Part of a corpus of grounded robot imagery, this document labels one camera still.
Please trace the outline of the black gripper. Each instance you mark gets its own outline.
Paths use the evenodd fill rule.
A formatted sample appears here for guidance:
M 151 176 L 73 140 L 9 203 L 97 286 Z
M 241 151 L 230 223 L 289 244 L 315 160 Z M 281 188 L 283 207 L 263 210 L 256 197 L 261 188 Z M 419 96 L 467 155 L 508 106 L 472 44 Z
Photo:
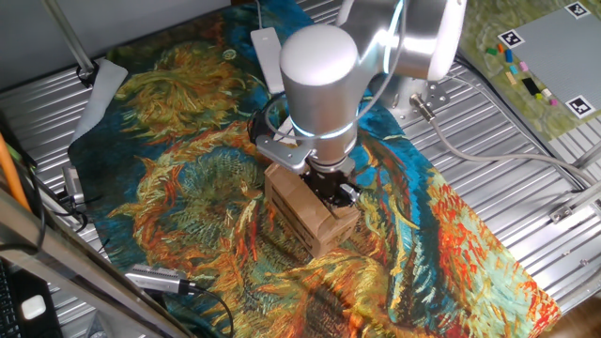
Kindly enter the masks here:
M 311 169 L 300 177 L 328 208 L 352 206 L 360 199 L 361 189 L 349 183 L 342 172 L 321 173 Z

